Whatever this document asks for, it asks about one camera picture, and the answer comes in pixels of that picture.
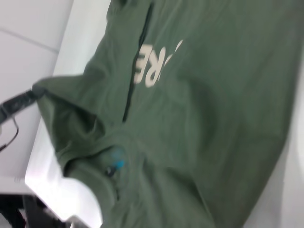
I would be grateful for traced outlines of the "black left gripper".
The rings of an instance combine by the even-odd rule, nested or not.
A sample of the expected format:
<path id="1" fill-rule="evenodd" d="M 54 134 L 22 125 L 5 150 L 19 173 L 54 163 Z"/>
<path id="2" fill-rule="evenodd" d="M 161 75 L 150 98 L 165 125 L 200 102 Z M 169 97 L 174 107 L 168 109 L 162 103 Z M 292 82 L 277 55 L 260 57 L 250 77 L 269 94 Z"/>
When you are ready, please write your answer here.
<path id="1" fill-rule="evenodd" d="M 46 90 L 38 85 L 33 85 L 33 87 L 0 104 L 0 124 L 7 121 L 10 117 L 20 112 L 23 107 L 28 107 L 40 99 Z"/>

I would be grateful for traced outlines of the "dark green FREE t-shirt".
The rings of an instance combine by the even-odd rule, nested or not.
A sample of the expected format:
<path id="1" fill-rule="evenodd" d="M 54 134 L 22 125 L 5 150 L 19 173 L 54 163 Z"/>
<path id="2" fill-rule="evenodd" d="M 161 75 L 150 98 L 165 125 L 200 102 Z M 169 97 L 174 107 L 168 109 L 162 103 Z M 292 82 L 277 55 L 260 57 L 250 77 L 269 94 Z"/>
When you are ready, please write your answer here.
<path id="1" fill-rule="evenodd" d="M 286 142 L 304 0 L 111 0 L 78 76 L 35 83 L 100 228 L 242 228 Z"/>

